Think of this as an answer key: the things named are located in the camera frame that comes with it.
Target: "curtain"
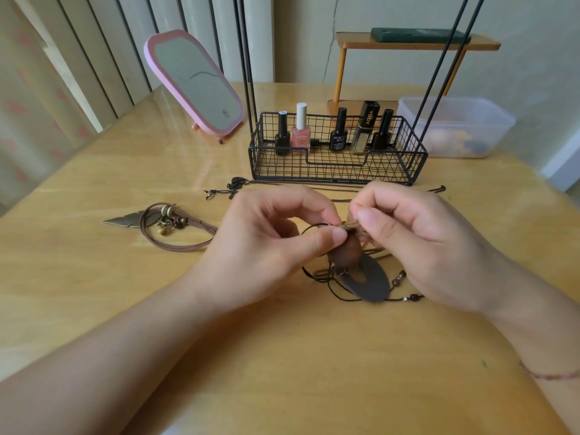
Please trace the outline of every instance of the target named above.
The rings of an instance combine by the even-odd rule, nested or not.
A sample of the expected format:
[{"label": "curtain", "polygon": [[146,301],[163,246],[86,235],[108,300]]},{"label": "curtain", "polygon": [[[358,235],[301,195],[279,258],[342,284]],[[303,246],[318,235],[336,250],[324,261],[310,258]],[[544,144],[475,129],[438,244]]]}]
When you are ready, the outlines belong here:
[{"label": "curtain", "polygon": [[13,0],[0,0],[0,215],[96,135]]}]

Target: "person's left forearm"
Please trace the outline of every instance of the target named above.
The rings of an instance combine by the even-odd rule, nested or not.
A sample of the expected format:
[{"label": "person's left forearm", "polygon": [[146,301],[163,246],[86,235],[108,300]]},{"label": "person's left forearm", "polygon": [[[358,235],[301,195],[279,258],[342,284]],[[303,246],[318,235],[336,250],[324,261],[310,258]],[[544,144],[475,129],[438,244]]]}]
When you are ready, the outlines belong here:
[{"label": "person's left forearm", "polygon": [[204,292],[182,278],[4,380],[2,432],[119,433],[221,313]]}]

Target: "clear plastic box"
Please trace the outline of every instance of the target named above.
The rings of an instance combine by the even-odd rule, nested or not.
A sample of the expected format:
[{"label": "clear plastic box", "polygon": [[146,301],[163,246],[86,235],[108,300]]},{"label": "clear plastic box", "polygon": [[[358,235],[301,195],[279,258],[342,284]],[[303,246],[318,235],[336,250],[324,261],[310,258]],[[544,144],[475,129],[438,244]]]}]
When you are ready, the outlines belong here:
[{"label": "clear plastic box", "polygon": [[[413,125],[422,97],[403,97],[397,114]],[[421,138],[435,97],[429,97],[415,127]],[[423,139],[435,157],[485,157],[516,123],[510,113],[483,98],[442,97]]]}]

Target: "dark green case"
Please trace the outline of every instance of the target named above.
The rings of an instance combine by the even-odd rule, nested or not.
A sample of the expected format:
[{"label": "dark green case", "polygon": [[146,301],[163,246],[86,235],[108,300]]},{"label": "dark green case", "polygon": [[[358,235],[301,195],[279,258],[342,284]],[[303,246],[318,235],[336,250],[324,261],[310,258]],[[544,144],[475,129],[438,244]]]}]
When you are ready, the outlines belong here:
[{"label": "dark green case", "polygon": [[[451,29],[404,29],[396,27],[373,27],[371,36],[379,43],[441,43],[445,44]],[[455,31],[452,44],[460,44],[465,34]]]}]

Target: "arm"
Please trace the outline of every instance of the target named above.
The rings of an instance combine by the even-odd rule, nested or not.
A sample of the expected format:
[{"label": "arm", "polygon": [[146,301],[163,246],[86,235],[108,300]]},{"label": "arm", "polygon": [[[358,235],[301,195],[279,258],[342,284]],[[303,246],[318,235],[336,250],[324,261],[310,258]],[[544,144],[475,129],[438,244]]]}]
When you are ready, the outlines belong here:
[{"label": "arm", "polygon": [[[484,314],[532,372],[580,369],[580,307],[499,253],[438,196],[373,182],[353,199],[350,217],[401,261],[425,296]],[[536,382],[580,434],[580,378]]]},{"label": "arm", "polygon": [[332,227],[298,235],[294,216],[340,224],[330,200],[308,188],[241,192],[183,277],[0,383],[2,433],[120,433],[208,322],[346,239]]}]

